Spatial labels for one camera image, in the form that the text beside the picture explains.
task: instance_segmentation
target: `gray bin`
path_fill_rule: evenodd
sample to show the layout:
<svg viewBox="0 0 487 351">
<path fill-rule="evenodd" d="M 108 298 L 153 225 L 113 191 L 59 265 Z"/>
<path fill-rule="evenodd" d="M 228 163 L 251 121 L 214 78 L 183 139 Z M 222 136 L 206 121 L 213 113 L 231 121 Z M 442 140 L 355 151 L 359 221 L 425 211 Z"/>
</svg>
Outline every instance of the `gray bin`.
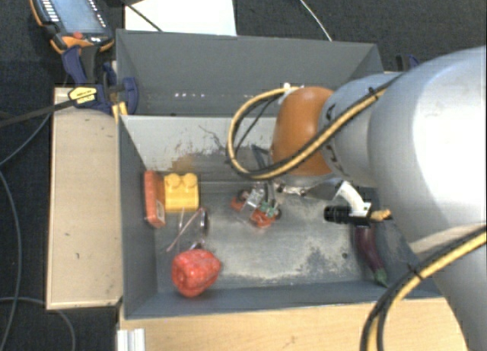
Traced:
<svg viewBox="0 0 487 351">
<path fill-rule="evenodd" d="M 225 163 L 224 152 L 230 116 L 249 95 L 285 81 L 337 88 L 382 72 L 376 46 L 119 30 L 117 62 L 119 77 L 135 76 L 141 92 L 137 114 L 122 117 L 118 132 L 127 319 L 378 299 L 384 288 L 373 283 L 357 258 L 351 229 L 323 220 L 331 197 L 287 196 L 282 217 L 265 230 L 257 229 L 230 208 L 232 196 L 250 183 Z M 250 144 L 269 147 L 273 124 L 271 116 L 258 122 L 243 143 L 244 163 L 252 164 Z M 220 259 L 222 270 L 218 281 L 197 298 L 181 296 L 170 279 L 177 250 L 167 253 L 166 248 L 175 238 L 180 215 L 169 215 L 160 229 L 144 220 L 146 169 L 199 177 L 201 204 L 210 219 L 205 247 Z M 417 259 L 392 222 L 377 232 L 379 251 L 394 280 Z M 183 236 L 181 250 L 195 233 Z M 415 297 L 433 295 L 438 292 L 430 282 L 414 291 Z"/>
</svg>

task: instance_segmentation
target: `yellow toy brick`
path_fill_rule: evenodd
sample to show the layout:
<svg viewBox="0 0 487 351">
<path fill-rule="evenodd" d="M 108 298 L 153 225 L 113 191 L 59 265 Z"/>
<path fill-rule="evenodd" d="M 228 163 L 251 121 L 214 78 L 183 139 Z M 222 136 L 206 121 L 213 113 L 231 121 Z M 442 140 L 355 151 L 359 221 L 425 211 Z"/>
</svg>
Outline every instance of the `yellow toy brick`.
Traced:
<svg viewBox="0 0 487 351">
<path fill-rule="evenodd" d="M 166 212 L 197 210 L 199 208 L 198 177 L 195 174 L 169 174 L 164 177 Z"/>
</svg>

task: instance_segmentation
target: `wooden board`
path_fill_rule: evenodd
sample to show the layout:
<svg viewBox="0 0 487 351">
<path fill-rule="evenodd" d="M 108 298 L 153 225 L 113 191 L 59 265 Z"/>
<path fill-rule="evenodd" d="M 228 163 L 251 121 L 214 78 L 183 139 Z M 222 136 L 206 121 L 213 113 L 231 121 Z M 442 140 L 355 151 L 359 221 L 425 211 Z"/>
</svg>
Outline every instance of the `wooden board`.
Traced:
<svg viewBox="0 0 487 351">
<path fill-rule="evenodd" d="M 120 329 L 145 329 L 147 351 L 358 351 L 372 304 L 339 305 L 241 314 L 126 321 Z M 443 298 L 403 301 L 390 313 L 387 351 L 467 351 Z"/>
<path fill-rule="evenodd" d="M 68 89 L 56 89 L 55 102 Z M 115 121 L 70 107 L 53 118 L 46 306 L 115 305 L 122 295 Z"/>
</svg>

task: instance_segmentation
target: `handheld controller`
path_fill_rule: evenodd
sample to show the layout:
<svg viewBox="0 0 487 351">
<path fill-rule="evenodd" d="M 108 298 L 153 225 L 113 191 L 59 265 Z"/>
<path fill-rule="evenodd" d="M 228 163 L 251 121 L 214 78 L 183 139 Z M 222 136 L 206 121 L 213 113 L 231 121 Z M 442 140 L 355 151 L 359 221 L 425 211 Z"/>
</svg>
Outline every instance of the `handheld controller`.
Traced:
<svg viewBox="0 0 487 351">
<path fill-rule="evenodd" d="M 113 32 L 94 0 L 29 0 L 33 16 L 44 27 L 51 46 L 62 53 L 71 46 L 113 45 Z"/>
</svg>

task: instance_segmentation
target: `black carpet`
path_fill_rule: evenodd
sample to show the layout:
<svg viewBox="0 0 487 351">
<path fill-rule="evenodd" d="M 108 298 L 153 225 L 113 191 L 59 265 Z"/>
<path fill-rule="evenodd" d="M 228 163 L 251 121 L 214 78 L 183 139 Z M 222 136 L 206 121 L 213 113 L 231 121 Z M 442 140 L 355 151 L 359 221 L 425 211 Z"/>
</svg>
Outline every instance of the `black carpet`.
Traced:
<svg viewBox="0 0 487 351">
<path fill-rule="evenodd" d="M 486 0 L 305 0 L 334 40 L 372 42 L 385 69 L 396 69 L 398 53 L 420 61 L 485 44 Z M 117 0 L 97 0 L 112 28 L 123 26 Z M 234 0 L 242 35 L 324 39 L 297 0 Z M 27 0 L 0 0 L 0 111 L 18 115 L 52 103 L 53 88 L 65 74 L 59 55 L 35 24 Z M 15 150 L 41 119 L 0 129 L 0 161 Z M 49 200 L 49 127 L 1 167 L 20 218 L 23 252 L 21 295 L 44 299 Z M 17 243 L 8 197 L 0 186 L 0 298 L 14 294 Z M 0 305 L 0 338 L 10 304 Z M 67 311 L 78 350 L 114 348 L 114 308 Z M 7 350 L 69 349 L 62 320 L 23 302 Z"/>
</svg>

